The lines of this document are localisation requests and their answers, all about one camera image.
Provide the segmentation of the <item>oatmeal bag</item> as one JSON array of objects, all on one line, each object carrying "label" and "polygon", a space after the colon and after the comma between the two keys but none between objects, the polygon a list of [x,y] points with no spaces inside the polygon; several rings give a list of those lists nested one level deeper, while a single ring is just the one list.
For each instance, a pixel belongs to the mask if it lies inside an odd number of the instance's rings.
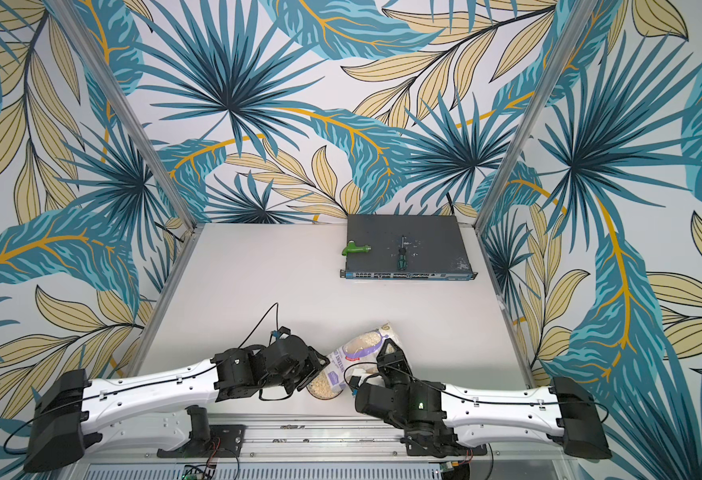
[{"label": "oatmeal bag", "polygon": [[340,393],[346,387],[346,369],[363,368],[371,372],[377,355],[386,340],[400,344],[399,335],[390,324],[360,334],[341,347],[327,354],[329,365],[324,374],[333,393]]}]

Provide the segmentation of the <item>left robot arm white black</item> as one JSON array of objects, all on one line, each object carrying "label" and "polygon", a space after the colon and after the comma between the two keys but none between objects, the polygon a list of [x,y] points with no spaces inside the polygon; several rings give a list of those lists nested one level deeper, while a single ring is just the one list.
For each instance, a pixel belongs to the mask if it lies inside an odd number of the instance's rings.
[{"label": "left robot arm white black", "polygon": [[26,473],[60,469],[107,442],[105,430],[145,414],[250,398],[272,387],[303,390],[328,358],[286,327],[268,345],[229,348],[174,370],[123,379],[90,379],[85,370],[63,373],[39,398],[23,462]]}]

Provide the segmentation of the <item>grey network switch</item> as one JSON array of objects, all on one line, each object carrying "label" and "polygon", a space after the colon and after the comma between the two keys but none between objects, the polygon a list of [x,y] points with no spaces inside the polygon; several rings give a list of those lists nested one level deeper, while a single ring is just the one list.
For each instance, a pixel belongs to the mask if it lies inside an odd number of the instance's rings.
[{"label": "grey network switch", "polygon": [[[406,237],[408,267],[397,270],[400,237]],[[347,280],[471,281],[476,278],[458,220],[453,216],[351,215],[347,243],[370,245],[345,259]]]}]

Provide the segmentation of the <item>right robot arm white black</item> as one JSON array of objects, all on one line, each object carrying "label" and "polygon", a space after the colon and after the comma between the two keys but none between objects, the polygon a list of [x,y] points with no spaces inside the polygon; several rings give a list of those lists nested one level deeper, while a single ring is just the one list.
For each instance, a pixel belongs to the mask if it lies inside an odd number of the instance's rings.
[{"label": "right robot arm white black", "polygon": [[404,350],[383,343],[374,372],[358,362],[343,375],[358,413],[402,433],[410,456],[485,455],[494,442],[538,442],[591,461],[611,458],[606,407],[574,380],[553,378],[526,390],[477,390],[417,378]]}]

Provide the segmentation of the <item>patterned breakfast bowl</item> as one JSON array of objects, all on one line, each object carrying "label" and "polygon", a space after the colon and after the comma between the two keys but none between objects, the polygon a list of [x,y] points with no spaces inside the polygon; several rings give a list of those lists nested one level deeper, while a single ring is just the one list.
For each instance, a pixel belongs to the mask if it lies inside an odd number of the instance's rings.
[{"label": "patterned breakfast bowl", "polygon": [[307,386],[311,396],[318,400],[331,400],[338,397],[346,383],[335,371],[322,371]]}]

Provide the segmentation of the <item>left aluminium frame post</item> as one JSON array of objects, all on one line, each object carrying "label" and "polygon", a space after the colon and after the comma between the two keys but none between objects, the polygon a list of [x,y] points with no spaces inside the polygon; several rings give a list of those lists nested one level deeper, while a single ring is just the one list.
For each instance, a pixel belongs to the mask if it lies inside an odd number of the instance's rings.
[{"label": "left aluminium frame post", "polygon": [[111,103],[114,113],[121,121],[125,132],[133,140],[137,150],[152,171],[157,184],[167,196],[173,210],[185,227],[193,231],[197,226],[197,222],[191,215],[185,200],[172,183],[150,139],[145,134],[138,117],[118,85],[110,66],[98,52],[96,41],[86,28],[74,3],[72,1],[52,0],[48,1],[47,4],[61,23],[61,27],[72,45],[81,55],[84,65],[90,70],[93,78],[99,84],[105,99]]}]

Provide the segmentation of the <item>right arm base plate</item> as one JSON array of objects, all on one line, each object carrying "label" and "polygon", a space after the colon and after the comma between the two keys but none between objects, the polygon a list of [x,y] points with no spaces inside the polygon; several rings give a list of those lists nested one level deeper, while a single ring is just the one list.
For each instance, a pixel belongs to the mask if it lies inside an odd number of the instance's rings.
[{"label": "right arm base plate", "polygon": [[486,445],[460,445],[454,430],[442,423],[416,422],[403,431],[400,442],[406,447],[408,456],[446,458],[484,456],[488,453]]}]

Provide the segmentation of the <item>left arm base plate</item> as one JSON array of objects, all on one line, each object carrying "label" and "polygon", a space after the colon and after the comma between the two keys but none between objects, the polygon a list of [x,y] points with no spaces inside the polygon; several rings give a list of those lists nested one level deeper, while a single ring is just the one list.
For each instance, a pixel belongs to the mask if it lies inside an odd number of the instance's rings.
[{"label": "left arm base plate", "polygon": [[212,425],[208,433],[191,432],[190,439],[173,450],[157,451],[162,459],[237,458],[243,446],[245,425]]}]

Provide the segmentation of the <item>aluminium frame post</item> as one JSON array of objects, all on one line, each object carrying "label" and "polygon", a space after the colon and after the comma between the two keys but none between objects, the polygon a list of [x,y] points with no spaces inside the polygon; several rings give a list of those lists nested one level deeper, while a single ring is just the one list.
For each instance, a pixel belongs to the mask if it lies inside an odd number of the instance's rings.
[{"label": "aluminium frame post", "polygon": [[492,218],[492,213],[503,195],[503,190],[513,173],[516,162],[523,151],[524,145],[530,137],[531,131],[543,112],[551,94],[565,70],[571,53],[576,49],[580,34],[588,23],[590,15],[593,13],[597,2],[578,1],[574,6],[567,23],[564,26],[562,35],[554,45],[549,67],[541,73],[535,91],[532,93],[524,115],[518,125],[518,129],[509,144],[506,155],[503,158],[496,176],[491,184],[482,208],[478,213],[474,224],[474,231],[478,239],[486,231]]},{"label": "aluminium frame post", "polygon": [[150,139],[145,134],[138,117],[118,85],[110,66],[98,52],[96,41],[86,28],[74,3],[72,1],[52,0],[48,1],[47,4],[61,23],[61,27],[72,45],[81,55],[84,65],[90,70],[93,78],[99,84],[105,99],[111,103],[114,113],[121,121],[125,132],[133,140],[137,150],[152,171],[157,184],[167,196],[173,210],[185,227],[193,231],[197,226],[197,222],[191,215],[185,200],[172,183]]}]

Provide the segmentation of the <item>right aluminium frame post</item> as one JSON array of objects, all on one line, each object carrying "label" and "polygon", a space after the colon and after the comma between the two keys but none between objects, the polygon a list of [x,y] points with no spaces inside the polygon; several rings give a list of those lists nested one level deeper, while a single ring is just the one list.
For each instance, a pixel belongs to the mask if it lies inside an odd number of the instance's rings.
[{"label": "right aluminium frame post", "polygon": [[506,155],[503,158],[496,176],[491,184],[482,208],[478,213],[474,224],[474,231],[478,239],[486,231],[492,218],[492,213],[503,195],[503,190],[513,173],[516,162],[523,151],[524,145],[530,137],[531,131],[543,112],[551,94],[565,70],[571,53],[576,49],[580,34],[588,23],[590,15],[593,13],[597,2],[578,1],[574,6],[567,23],[564,26],[562,35],[554,45],[549,67],[541,73],[535,91],[532,93],[524,115],[518,125],[518,129],[509,144]]}]

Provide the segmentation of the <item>dark green screwdriver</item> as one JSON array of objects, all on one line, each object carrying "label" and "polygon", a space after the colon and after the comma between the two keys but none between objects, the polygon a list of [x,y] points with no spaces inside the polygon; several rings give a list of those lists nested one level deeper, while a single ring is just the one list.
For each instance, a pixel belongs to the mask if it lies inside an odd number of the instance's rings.
[{"label": "dark green screwdriver", "polygon": [[406,237],[402,235],[400,237],[398,255],[397,255],[397,270],[406,271],[408,267],[407,260],[407,248],[406,248]]}]

